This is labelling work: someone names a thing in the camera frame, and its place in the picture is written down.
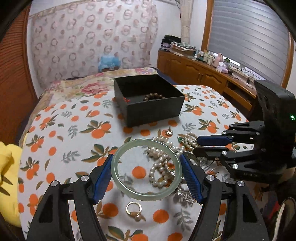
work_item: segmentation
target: table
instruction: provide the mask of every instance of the table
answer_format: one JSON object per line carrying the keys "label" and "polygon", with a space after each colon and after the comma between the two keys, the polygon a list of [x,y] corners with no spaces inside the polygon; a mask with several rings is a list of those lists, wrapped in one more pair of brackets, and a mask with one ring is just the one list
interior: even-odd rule
{"label": "table", "polygon": [[[25,237],[38,202],[53,180],[61,184],[76,181],[97,165],[102,165],[108,154],[115,153],[124,142],[165,135],[165,130],[170,126],[173,131],[170,140],[174,145],[179,145],[177,137],[188,131],[197,135],[220,134],[234,122],[248,121],[209,87],[178,85],[176,88],[185,95],[179,117],[133,128],[125,126],[113,91],[72,99],[42,110],[30,128],[19,171],[19,183],[24,185],[24,191],[18,194],[18,201],[24,207],[20,218]],[[251,149],[252,145],[233,143],[227,147],[243,151]],[[125,169],[127,165],[124,165],[125,159],[122,160],[122,171],[126,172],[124,176],[135,187],[146,182],[147,188],[153,188],[147,175],[152,161],[139,162],[135,157],[140,156],[144,157],[143,153],[131,150],[129,169]],[[219,162],[205,163],[203,168],[207,174],[215,175],[221,181],[234,182]],[[263,208],[267,197],[257,184],[246,183],[259,208]],[[130,201],[135,200],[122,194],[111,180],[103,200],[94,206],[109,240],[147,241],[155,240],[156,235],[159,241],[188,240],[202,207],[198,203],[192,206],[180,203],[174,194],[159,201],[140,201],[145,220],[136,222],[125,211]],[[81,241],[72,201],[69,201],[69,209],[74,236]],[[223,228],[225,210],[226,202],[222,201],[215,235],[217,241]]]}

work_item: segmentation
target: blue gripper pad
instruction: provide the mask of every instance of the blue gripper pad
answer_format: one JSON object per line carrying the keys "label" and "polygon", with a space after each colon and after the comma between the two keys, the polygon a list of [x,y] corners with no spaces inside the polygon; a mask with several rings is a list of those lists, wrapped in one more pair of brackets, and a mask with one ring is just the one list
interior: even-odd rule
{"label": "blue gripper pad", "polygon": [[104,169],[102,170],[99,178],[96,181],[95,189],[94,189],[94,196],[92,198],[95,203],[98,203],[100,200],[103,199],[103,197],[106,193],[108,184],[111,180],[111,177],[112,177],[112,174],[111,174],[112,157],[113,157],[113,155],[110,158],[106,159],[106,161],[103,165]]}
{"label": "blue gripper pad", "polygon": [[232,140],[227,136],[212,135],[212,136],[199,136],[196,139],[197,144],[201,146],[226,146],[232,143]]}
{"label": "blue gripper pad", "polygon": [[192,170],[190,164],[188,163],[186,157],[182,154],[179,157],[182,165],[183,176],[186,180],[186,184],[189,188],[189,191],[192,197],[198,202],[201,203],[203,201],[203,196],[201,193],[201,184],[198,181],[194,171]]}

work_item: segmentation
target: yellow plush toy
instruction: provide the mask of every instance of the yellow plush toy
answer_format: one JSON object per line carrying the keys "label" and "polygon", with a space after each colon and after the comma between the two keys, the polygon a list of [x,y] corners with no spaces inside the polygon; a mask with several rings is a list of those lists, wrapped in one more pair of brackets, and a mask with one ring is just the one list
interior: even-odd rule
{"label": "yellow plush toy", "polygon": [[20,227],[17,203],[17,176],[22,149],[16,145],[0,142],[0,212],[4,219]]}

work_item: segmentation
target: window blind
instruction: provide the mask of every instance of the window blind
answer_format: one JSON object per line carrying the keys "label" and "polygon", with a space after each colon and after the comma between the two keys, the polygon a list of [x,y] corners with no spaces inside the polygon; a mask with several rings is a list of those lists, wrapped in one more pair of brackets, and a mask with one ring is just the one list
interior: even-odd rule
{"label": "window blind", "polygon": [[281,85],[289,33],[278,15],[253,0],[214,0],[208,49]]}

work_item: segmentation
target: black box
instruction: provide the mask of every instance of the black box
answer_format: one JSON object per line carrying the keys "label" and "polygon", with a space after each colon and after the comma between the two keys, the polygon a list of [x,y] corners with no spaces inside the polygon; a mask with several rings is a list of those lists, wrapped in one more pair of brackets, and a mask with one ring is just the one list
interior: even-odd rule
{"label": "black box", "polygon": [[[114,78],[115,98],[127,127],[179,116],[185,96],[157,74]],[[143,101],[150,93],[165,99]]]}

